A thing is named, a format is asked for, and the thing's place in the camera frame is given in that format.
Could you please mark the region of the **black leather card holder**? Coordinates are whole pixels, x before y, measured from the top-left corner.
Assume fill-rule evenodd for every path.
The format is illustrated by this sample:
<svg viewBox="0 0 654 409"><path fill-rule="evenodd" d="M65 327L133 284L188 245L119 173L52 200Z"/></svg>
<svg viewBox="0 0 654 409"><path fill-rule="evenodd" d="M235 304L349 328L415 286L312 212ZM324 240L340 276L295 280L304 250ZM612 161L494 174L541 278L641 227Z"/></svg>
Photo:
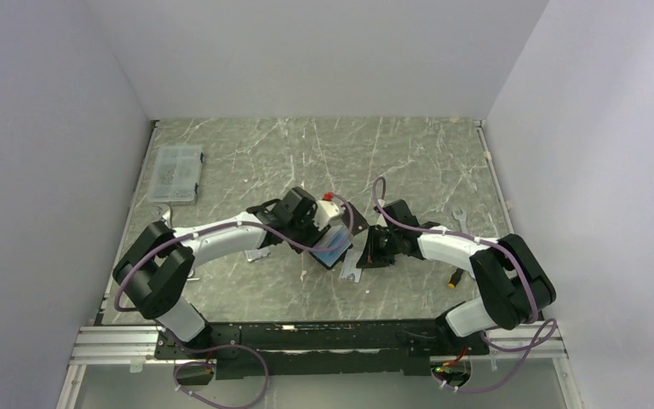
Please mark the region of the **black leather card holder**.
<svg viewBox="0 0 654 409"><path fill-rule="evenodd" d="M314 246L310 256L324 269L332 270L353 247L351 233L345 226L332 226Z"/></svg>

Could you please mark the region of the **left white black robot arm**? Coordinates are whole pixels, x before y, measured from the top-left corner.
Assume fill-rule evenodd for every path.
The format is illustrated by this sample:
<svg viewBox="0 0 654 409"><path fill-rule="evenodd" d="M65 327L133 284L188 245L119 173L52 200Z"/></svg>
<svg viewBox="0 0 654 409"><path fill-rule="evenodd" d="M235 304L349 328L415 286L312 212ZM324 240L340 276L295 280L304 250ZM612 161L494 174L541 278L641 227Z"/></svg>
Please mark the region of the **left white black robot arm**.
<svg viewBox="0 0 654 409"><path fill-rule="evenodd" d="M118 285L114 307L159 323L185 355L198 358L212 346L213 328L182 294L189 273L224 256L282 243L296 252L318 253L317 243L344 210L332 199L316 199L293 187L281 199L250 206L223 221L191 228L153 222L112 271Z"/></svg>

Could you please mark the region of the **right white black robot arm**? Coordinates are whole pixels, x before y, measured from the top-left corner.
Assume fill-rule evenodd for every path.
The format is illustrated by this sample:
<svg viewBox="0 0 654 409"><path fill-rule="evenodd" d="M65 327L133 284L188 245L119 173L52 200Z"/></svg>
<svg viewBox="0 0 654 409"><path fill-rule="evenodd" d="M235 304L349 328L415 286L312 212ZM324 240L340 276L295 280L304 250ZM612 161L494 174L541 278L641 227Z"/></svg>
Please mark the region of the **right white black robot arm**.
<svg viewBox="0 0 654 409"><path fill-rule="evenodd" d="M555 302L554 285L521 236L482 239L435 222L419 223L402 199L389 204L378 200L375 209L384 222L370 227L359 268L387 267L404 255L446 263L474 276L479 297L436 319L435 342L443 352L458 352L476 332L512 330L532 322Z"/></svg>

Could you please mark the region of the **clear plastic screw box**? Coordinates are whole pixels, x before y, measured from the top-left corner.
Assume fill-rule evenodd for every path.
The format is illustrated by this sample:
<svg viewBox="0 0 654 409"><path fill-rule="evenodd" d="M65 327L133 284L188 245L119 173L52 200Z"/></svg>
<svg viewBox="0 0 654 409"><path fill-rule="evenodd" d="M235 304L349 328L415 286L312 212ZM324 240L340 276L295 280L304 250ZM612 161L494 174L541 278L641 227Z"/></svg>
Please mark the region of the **clear plastic screw box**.
<svg viewBox="0 0 654 409"><path fill-rule="evenodd" d="M151 203L188 204L197 199L205 160L199 145L160 147L146 199Z"/></svg>

